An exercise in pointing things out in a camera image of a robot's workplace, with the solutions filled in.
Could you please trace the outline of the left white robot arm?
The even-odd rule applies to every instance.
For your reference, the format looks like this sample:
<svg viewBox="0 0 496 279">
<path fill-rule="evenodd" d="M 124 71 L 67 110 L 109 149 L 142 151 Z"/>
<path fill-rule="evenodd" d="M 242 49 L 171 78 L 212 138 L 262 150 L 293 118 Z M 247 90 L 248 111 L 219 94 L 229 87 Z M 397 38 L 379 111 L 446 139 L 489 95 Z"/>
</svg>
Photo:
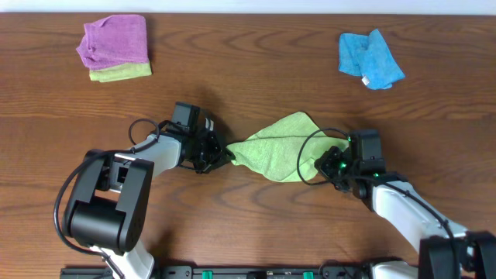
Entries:
<svg viewBox="0 0 496 279">
<path fill-rule="evenodd" d="M 145 140 L 128 149 L 89 150 L 59 190 L 57 235 L 72 250 L 105 263 L 64 268 L 62 278 L 160 278 L 161 267 L 140 239 L 152 180 L 176 167 L 207 174 L 234 159 L 198 106 L 178 102 L 170 120 L 149 123 Z"/>
</svg>

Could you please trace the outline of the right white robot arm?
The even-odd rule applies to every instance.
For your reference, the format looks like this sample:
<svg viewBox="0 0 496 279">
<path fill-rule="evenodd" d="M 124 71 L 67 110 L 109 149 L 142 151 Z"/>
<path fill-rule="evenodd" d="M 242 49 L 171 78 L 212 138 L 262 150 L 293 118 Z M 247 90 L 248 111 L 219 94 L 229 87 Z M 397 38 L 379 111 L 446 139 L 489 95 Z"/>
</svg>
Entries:
<svg viewBox="0 0 496 279">
<path fill-rule="evenodd" d="M 413 267 L 402 260 L 368 263 L 356 278 L 475 278 L 495 276 L 495 236 L 473 232 L 448 219 L 407 177 L 389 171 L 376 129 L 346 134 L 348 146 L 330 147 L 317 159 L 317 171 L 336 190 L 352 191 L 369 210 L 387 220 L 418 252 Z"/>
</svg>

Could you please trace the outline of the green microfiber cloth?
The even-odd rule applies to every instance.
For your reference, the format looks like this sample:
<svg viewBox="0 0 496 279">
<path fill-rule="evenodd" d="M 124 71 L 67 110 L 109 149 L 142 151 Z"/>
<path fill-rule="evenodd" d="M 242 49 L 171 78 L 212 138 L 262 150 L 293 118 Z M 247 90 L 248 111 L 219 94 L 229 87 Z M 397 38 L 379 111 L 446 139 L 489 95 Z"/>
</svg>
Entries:
<svg viewBox="0 0 496 279">
<path fill-rule="evenodd" d="M 329 137 L 304 112 L 295 112 L 227 149 L 232 163 L 243 165 L 274 182 L 309 181 L 318 171 L 314 163 L 330 147 L 344 150 L 347 141 Z"/>
</svg>

